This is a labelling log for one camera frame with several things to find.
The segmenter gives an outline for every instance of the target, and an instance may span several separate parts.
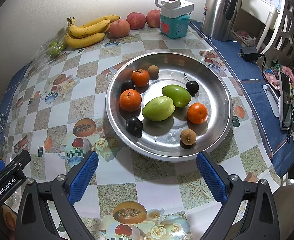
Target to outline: white wall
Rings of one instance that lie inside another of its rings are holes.
[[[195,4],[191,18],[202,19],[206,0]],[[0,101],[11,77],[38,47],[67,26],[67,17],[82,25],[107,14],[126,19],[130,12],[147,14],[154,0],[6,0],[0,8]]]

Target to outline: teal box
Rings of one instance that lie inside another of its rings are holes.
[[[187,34],[190,16],[187,14],[177,18],[169,18],[160,14],[160,31],[171,39],[184,37]]]

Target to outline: thermos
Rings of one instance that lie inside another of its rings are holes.
[[[219,41],[227,41],[237,13],[237,0],[206,0],[201,31]]]

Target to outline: thermos handle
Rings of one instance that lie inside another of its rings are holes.
[[[232,16],[234,15],[236,3],[237,3],[237,0],[228,1],[227,9],[225,11],[225,17],[227,20],[231,20]]]

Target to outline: banana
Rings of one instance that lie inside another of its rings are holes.
[[[67,19],[68,21],[68,28],[75,22],[75,19],[71,21],[71,18]],[[93,35],[90,35],[85,38],[75,38],[69,34],[69,30],[67,31],[65,35],[65,41],[68,44],[68,46],[74,48],[74,49],[80,49],[83,47],[90,46],[92,44],[98,43],[102,41],[105,37],[105,33],[95,33]]]
[[[109,23],[107,25],[107,27],[105,29],[103,29],[101,32],[107,34],[109,32],[110,25],[111,25],[111,23]]]
[[[114,21],[117,21],[120,19],[120,16],[117,16],[117,15],[107,15],[107,16],[104,16],[104,17],[101,17],[101,18],[98,18],[98,19],[95,19],[95,20],[92,20],[91,22],[89,23],[86,23],[82,26],[79,26],[79,28],[86,28],[86,27],[89,27],[91,25],[94,25],[98,22],[101,22],[103,20],[110,20],[110,22],[114,22]]]
[[[79,28],[75,24],[71,24],[71,26],[69,27],[69,33],[77,38],[85,38],[95,33],[102,32],[102,30],[104,30],[109,23],[110,20],[103,20],[85,28]]]

